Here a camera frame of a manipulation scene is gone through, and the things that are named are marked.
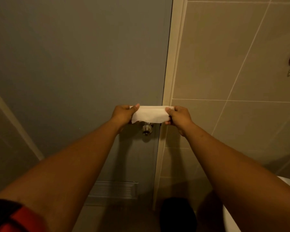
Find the sleeve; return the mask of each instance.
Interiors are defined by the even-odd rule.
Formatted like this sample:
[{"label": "sleeve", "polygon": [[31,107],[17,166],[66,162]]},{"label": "sleeve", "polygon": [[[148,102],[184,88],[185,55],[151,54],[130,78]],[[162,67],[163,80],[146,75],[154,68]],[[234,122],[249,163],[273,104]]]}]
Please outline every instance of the sleeve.
[{"label": "sleeve", "polygon": [[0,199],[0,232],[46,232],[45,223],[27,207]]}]

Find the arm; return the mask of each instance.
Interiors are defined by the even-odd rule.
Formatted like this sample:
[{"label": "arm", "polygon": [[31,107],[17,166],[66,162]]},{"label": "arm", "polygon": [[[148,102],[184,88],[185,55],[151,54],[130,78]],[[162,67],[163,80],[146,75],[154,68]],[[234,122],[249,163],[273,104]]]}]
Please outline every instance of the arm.
[{"label": "arm", "polygon": [[0,199],[22,203],[46,222],[50,231],[71,231],[103,167],[114,139],[139,109],[116,106],[112,118],[0,192]]},{"label": "arm", "polygon": [[195,125],[186,108],[166,111],[172,117],[166,124],[186,137],[241,231],[290,231],[290,186]]}]

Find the white paper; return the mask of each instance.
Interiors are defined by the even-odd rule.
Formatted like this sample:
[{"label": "white paper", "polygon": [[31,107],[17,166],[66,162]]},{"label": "white paper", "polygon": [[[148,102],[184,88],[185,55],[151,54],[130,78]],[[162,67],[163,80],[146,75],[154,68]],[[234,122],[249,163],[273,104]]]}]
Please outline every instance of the white paper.
[{"label": "white paper", "polygon": [[132,116],[132,124],[136,121],[145,121],[148,123],[163,123],[168,121],[169,115],[165,111],[166,107],[174,110],[174,107],[170,106],[140,106]]}]

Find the door vent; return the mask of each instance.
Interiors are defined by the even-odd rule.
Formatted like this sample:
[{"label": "door vent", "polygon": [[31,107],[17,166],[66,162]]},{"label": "door vent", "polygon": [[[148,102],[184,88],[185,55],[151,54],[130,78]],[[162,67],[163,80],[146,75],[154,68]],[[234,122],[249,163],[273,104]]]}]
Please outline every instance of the door vent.
[{"label": "door vent", "polygon": [[96,181],[89,197],[137,199],[138,184],[137,182]]}]

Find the white sink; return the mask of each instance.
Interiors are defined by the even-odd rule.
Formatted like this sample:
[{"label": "white sink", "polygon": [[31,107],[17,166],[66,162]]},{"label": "white sink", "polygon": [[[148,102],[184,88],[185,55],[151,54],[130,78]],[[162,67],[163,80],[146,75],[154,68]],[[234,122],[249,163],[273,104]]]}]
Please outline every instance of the white sink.
[{"label": "white sink", "polygon": [[[285,183],[290,186],[290,179],[279,177]],[[226,232],[241,232],[239,227],[236,225],[235,221],[233,220],[232,216],[228,212],[228,210],[223,206],[223,219],[224,219],[224,227]]]}]

